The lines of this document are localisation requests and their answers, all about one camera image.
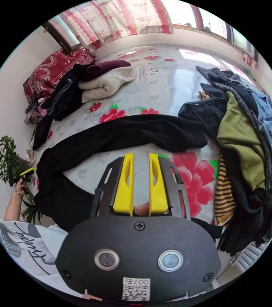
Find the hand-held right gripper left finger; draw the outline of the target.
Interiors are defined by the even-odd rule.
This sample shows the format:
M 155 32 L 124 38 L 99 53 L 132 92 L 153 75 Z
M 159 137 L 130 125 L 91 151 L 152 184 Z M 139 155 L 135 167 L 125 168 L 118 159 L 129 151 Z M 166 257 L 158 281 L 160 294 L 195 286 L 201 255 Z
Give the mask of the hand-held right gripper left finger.
M 116 214 L 133 215 L 134 155 L 124 155 L 113 210 Z

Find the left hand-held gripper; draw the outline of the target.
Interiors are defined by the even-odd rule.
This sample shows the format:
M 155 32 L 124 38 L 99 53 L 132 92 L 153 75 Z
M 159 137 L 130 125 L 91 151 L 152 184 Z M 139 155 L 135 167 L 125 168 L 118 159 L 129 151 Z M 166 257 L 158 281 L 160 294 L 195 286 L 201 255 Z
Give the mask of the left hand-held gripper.
M 23 178 L 26 184 L 30 183 L 31 177 L 34 175 L 35 172 L 36 172 L 36 168 L 29 168 L 28 170 L 20 173 L 20 176 L 14 179 L 14 184 L 16 184 L 20 178 Z

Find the person's left hand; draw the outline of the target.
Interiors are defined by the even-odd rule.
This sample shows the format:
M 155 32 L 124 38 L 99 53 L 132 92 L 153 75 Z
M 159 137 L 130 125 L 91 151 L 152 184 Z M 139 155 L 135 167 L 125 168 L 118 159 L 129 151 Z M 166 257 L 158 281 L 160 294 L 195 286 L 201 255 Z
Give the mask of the person's left hand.
M 14 190 L 17 195 L 23 197 L 25 195 L 25 189 L 27 187 L 26 182 L 23 178 L 20 178 L 18 182 L 14 185 Z

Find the person's right hand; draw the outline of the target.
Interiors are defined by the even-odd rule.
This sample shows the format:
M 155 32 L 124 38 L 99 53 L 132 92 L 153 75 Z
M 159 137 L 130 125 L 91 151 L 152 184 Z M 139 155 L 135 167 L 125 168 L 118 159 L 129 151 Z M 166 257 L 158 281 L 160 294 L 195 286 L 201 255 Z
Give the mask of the person's right hand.
M 138 205 L 134 207 L 134 212 L 139 216 L 148 216 L 149 215 L 149 203 Z

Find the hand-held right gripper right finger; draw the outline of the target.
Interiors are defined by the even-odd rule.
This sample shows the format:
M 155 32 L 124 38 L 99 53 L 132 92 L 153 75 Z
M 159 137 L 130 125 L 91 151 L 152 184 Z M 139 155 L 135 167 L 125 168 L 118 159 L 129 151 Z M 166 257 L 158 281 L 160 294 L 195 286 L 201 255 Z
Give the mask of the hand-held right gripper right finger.
M 168 212 L 168 202 L 165 191 L 159 157 L 149 154 L 149 216 Z

